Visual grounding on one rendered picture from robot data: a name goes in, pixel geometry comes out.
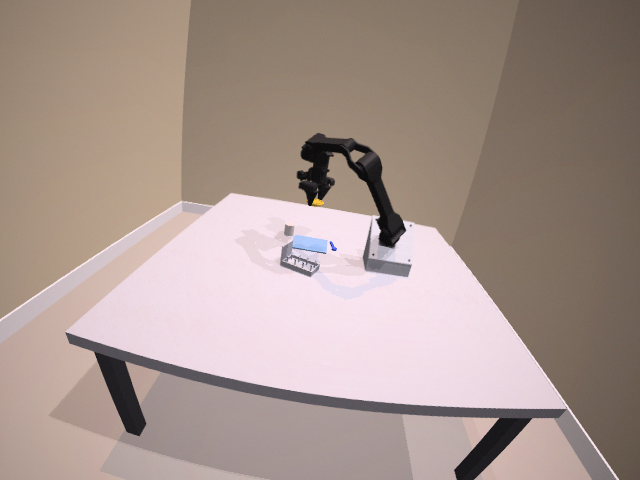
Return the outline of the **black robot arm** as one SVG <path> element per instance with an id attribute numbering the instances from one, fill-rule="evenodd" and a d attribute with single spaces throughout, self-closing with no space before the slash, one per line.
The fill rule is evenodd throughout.
<path id="1" fill-rule="evenodd" d="M 316 133 L 306 140 L 302 148 L 300 157 L 320 167 L 328 167 L 330 157 L 334 157 L 333 152 L 342 153 L 345 156 L 348 167 L 367 183 L 379 211 L 380 217 L 376 220 L 381 230 L 378 238 L 379 245 L 394 249 L 396 242 L 407 230 L 400 215 L 394 213 L 391 207 L 381 180 L 382 164 L 378 154 L 353 138 L 326 138 L 325 134 L 321 133 Z M 353 150 L 366 155 L 354 162 L 350 155 Z"/>

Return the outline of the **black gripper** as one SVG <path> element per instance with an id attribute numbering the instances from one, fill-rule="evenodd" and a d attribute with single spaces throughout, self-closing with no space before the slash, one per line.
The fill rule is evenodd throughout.
<path id="1" fill-rule="evenodd" d="M 332 186 L 335 185 L 334 178 L 327 177 L 327 172 L 330 171 L 328 167 L 320 167 L 313 165 L 310 167 L 312 170 L 312 175 L 310 181 L 302 181 L 299 183 L 298 189 L 304 190 L 306 192 L 308 206 L 311 206 L 317 193 L 318 199 L 322 200 L 326 193 L 329 191 Z M 329 186 L 330 184 L 330 186 Z M 317 190 L 318 188 L 318 190 Z"/>

